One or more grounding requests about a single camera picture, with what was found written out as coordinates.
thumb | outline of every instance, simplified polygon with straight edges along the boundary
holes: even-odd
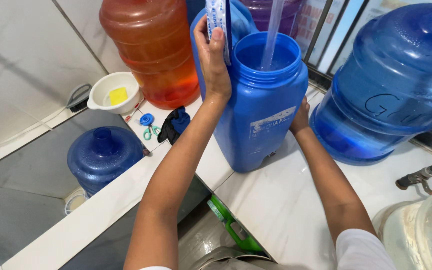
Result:
[[[213,29],[211,40],[209,41],[209,55],[211,65],[224,65],[223,49],[224,49],[224,32],[220,27]]]

plastic seal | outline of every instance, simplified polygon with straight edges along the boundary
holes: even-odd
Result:
[[[231,66],[228,31],[231,34],[231,11],[229,0],[206,0],[208,37],[211,40],[213,29],[222,28],[224,32],[224,62]]]

forearm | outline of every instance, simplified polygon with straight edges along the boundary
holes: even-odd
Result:
[[[207,98],[154,172],[140,202],[124,269],[178,268],[177,213],[226,101]]]
[[[366,230],[375,235],[363,203],[311,128],[300,130],[295,138],[308,162],[333,242],[336,243],[342,231],[350,228]]]
[[[153,174],[141,208],[176,215],[226,101],[206,99]]]

finger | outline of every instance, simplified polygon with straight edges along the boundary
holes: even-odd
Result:
[[[211,66],[214,71],[223,71],[226,69],[226,64],[223,58],[224,50],[224,32],[220,27],[216,27],[211,34],[211,40],[209,41],[209,56]]]
[[[207,16],[204,15],[201,17],[201,19],[198,21],[196,26],[194,27],[193,34],[194,34],[194,41],[196,42],[196,48],[198,48],[198,55],[200,61],[207,62],[209,59],[207,54],[209,52],[209,46],[207,42]]]

green container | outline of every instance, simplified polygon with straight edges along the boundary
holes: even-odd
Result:
[[[225,223],[225,228],[227,232],[234,239],[234,242],[236,242],[237,246],[240,249],[254,253],[262,251],[261,247],[251,236],[248,236],[246,237],[246,239],[241,240],[241,238],[236,234],[233,228],[231,228],[231,223],[235,222],[236,220],[233,218],[233,216],[231,216],[231,213],[216,196],[211,196],[211,199],[208,201],[208,205],[214,212],[216,217],[219,219],[219,221]]]

